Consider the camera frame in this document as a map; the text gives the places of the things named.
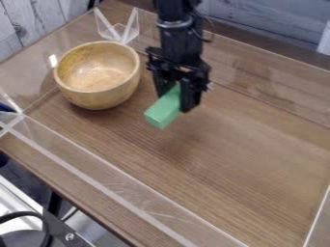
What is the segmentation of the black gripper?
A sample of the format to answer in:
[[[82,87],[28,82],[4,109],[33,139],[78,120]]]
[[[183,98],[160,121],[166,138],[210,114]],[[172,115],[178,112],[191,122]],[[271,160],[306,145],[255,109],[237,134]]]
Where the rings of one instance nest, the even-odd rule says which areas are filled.
[[[180,111],[190,112],[202,101],[210,65],[202,59],[202,44],[210,42],[202,34],[202,18],[158,20],[160,46],[148,46],[147,68],[152,71],[158,97],[180,84]]]

